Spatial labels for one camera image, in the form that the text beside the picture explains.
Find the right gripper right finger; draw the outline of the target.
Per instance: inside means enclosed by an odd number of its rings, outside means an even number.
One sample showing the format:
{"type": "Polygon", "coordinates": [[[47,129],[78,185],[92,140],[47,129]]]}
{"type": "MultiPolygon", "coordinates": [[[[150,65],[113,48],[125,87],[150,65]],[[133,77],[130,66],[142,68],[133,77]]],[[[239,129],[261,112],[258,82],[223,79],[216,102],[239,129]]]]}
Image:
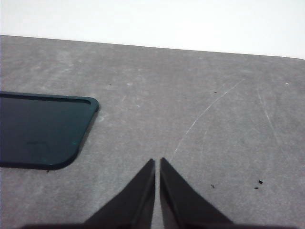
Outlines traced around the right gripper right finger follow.
{"type": "Polygon", "coordinates": [[[160,195],[178,226],[233,224],[200,196],[164,157],[160,160],[160,195]]]}

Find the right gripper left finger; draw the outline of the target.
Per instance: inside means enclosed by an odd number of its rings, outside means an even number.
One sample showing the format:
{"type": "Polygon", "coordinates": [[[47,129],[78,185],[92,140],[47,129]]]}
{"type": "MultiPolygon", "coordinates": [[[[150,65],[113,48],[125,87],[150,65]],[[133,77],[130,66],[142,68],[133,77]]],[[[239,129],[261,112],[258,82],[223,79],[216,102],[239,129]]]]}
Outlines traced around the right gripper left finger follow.
{"type": "Polygon", "coordinates": [[[85,221],[86,226],[150,226],[155,201],[155,161],[140,169],[126,187],[85,221]]]}

